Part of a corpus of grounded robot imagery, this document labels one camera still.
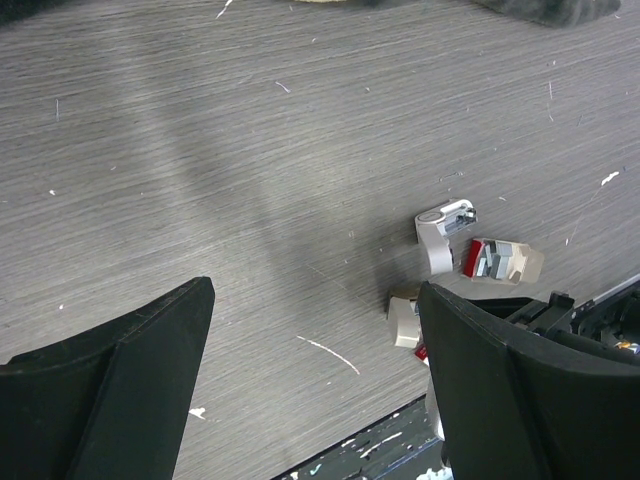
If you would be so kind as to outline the staple box tray with staples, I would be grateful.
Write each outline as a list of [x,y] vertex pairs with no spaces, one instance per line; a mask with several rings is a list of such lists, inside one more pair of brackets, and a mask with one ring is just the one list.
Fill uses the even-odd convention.
[[526,243],[474,238],[462,273],[476,282],[533,284],[540,277],[544,260],[543,253]]

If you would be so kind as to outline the red white staple box sleeve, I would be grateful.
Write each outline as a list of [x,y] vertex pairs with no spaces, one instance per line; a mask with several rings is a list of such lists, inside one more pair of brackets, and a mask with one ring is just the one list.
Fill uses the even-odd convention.
[[419,345],[414,351],[414,355],[426,366],[430,365],[428,352],[424,344]]

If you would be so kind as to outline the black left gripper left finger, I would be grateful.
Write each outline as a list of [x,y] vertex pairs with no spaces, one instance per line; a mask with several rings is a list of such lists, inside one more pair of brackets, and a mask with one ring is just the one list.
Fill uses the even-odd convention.
[[172,478],[214,301],[195,277],[2,365],[2,478]]

